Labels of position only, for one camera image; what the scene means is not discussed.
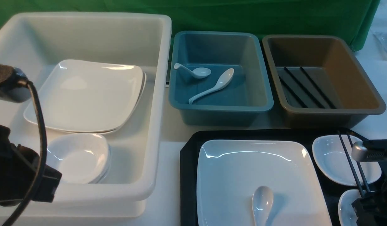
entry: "blue plastic bin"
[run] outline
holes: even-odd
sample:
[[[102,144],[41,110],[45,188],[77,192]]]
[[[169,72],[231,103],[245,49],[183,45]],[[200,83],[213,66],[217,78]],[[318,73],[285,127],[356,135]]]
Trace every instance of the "blue plastic bin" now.
[[[193,70],[207,67],[203,79],[175,70],[180,63]],[[212,88],[228,68],[235,70],[224,89],[188,100]],[[169,102],[188,125],[248,126],[274,104],[259,40],[248,33],[182,31],[175,35],[169,79]]]

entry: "green cloth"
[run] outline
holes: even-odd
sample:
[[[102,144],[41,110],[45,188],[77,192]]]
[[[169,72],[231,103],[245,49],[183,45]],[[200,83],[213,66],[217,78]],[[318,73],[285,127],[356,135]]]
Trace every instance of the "green cloth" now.
[[[14,14],[44,11],[165,14],[181,30],[334,35],[360,50],[380,0],[0,0],[0,27]]]

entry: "black tray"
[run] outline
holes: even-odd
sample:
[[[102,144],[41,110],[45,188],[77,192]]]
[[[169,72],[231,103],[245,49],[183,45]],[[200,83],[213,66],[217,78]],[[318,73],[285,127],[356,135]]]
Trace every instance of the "black tray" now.
[[[340,131],[343,139],[347,139],[347,132],[361,140],[365,137],[345,128],[340,129],[290,129],[290,130],[229,130],[229,131],[200,131],[195,133],[180,151],[180,214],[181,226],[198,226],[196,206],[196,172],[199,152],[202,145],[209,140],[287,140],[302,144],[308,150],[314,164],[316,174],[327,204],[333,226],[340,226],[338,220],[338,201],[340,196],[355,186],[343,186],[328,179],[315,164],[312,154],[313,141],[325,135],[337,134]],[[379,163],[382,176],[369,185],[375,191],[387,176],[387,162]]]

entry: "spoon handle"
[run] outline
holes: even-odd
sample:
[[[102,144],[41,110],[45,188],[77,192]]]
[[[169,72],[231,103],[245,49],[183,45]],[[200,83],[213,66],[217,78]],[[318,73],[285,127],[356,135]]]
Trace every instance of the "spoon handle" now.
[[[191,70],[189,70],[189,68],[183,66],[183,65],[180,64],[180,63],[175,63],[174,69],[175,69],[175,70],[178,70],[179,68],[181,68],[181,69],[187,71],[187,72],[190,73],[190,75],[192,75],[193,77],[196,77],[196,75],[195,75]]]
[[[218,91],[218,90],[219,90],[218,87],[213,87],[213,88],[208,89],[208,90],[206,90],[206,91],[204,91],[204,92],[201,92],[201,93],[199,93],[199,94],[197,94],[197,95],[195,95],[195,96],[192,96],[192,97],[189,99],[188,102],[189,102],[189,104],[191,105],[195,100],[201,98],[202,96],[206,96],[207,94],[213,93],[213,92]]]

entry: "dish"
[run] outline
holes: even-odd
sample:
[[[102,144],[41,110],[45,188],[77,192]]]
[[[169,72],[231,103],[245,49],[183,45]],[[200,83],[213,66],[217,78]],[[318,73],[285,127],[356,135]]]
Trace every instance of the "dish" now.
[[[47,165],[62,173],[62,183],[96,183],[110,166],[107,140],[95,133],[60,136],[47,151]]]
[[[269,224],[331,226],[305,147],[253,140],[210,140],[202,145],[196,179],[199,225],[253,225],[251,200],[259,186],[274,193]]]
[[[356,189],[344,192],[338,201],[338,219],[341,226],[357,226],[358,217],[351,204],[361,198]]]
[[[138,66],[63,60],[38,91],[46,127],[83,133],[116,130],[135,109],[143,77]],[[37,124],[31,103],[24,118]]]
[[[109,175],[109,172],[110,172],[110,166],[108,167],[106,172],[103,174],[103,176],[97,180],[96,184],[103,183],[104,179],[106,179],[106,177]]]
[[[348,154],[351,156],[352,148],[348,137],[341,136]],[[357,137],[350,137],[352,143],[361,141]],[[338,135],[318,137],[312,144],[312,153],[317,166],[330,180],[345,186],[357,185]],[[351,161],[361,184],[363,184],[356,161],[352,159]],[[375,182],[382,175],[382,170],[376,162],[361,163],[361,166],[368,184]]]
[[[136,102],[135,107],[133,108],[132,112],[135,111],[136,106],[139,104],[140,98],[142,97],[142,94],[143,94],[143,92],[144,92],[144,88],[146,87],[146,81],[147,81],[147,75],[146,75],[146,73],[143,73],[143,83],[142,83],[142,88],[141,88],[141,90],[140,90],[139,97],[138,97],[138,99],[137,99],[137,102]],[[97,132],[97,133],[98,133],[98,134],[101,134],[101,135],[113,133],[113,132],[119,130],[125,123],[126,123],[126,121],[123,122],[122,125],[120,125],[119,127],[117,127],[117,128],[114,129],[114,130],[104,131],[104,132]]]

